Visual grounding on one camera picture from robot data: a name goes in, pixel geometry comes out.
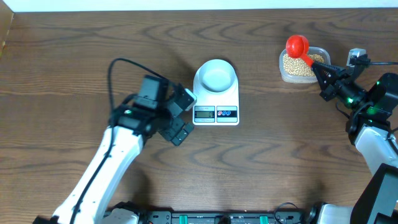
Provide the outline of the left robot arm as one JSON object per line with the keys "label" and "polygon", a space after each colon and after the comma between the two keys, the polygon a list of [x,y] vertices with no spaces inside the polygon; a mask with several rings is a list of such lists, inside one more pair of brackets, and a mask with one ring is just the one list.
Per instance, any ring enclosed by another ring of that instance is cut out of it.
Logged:
{"label": "left robot arm", "polygon": [[145,143],[159,133],[179,146],[193,131],[180,115],[197,101],[181,84],[144,77],[137,94],[130,94],[112,110],[109,126],[85,173],[50,218],[35,223],[139,223],[139,214],[126,208],[107,210],[125,171]]}

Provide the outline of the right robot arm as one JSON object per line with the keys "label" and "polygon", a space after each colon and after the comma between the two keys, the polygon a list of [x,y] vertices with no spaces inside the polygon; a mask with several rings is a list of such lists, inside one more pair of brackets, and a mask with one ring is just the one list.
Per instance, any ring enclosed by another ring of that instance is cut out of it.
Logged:
{"label": "right robot arm", "polygon": [[397,74],[385,73],[370,90],[355,81],[373,64],[367,55],[352,56],[348,67],[312,62],[325,101],[346,108],[346,132],[364,157],[372,178],[353,207],[324,203],[314,223],[397,223],[397,138],[389,117],[397,106]]}

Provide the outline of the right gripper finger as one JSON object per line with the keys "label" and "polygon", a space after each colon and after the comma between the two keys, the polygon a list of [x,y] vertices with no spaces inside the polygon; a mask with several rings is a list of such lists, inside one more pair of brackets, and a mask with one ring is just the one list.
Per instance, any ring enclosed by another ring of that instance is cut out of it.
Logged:
{"label": "right gripper finger", "polygon": [[312,68],[317,73],[323,74],[323,75],[335,75],[335,74],[339,74],[345,70],[345,68],[343,68],[343,67],[328,65],[325,63],[321,63],[321,62],[313,62]]}
{"label": "right gripper finger", "polygon": [[321,88],[321,91],[324,92],[334,92],[335,88],[333,86],[333,84],[336,81],[336,74],[335,75],[323,75],[323,74],[319,74],[316,71],[313,70],[317,80],[318,80],[318,84]]}

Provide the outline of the red measuring scoop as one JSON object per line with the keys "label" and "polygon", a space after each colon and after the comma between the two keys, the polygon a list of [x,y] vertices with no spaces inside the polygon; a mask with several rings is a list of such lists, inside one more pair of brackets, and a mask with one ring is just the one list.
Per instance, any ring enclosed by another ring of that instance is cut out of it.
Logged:
{"label": "red measuring scoop", "polygon": [[313,65],[313,60],[307,55],[309,42],[303,35],[290,36],[287,39],[285,49],[289,57],[301,58],[309,67]]}

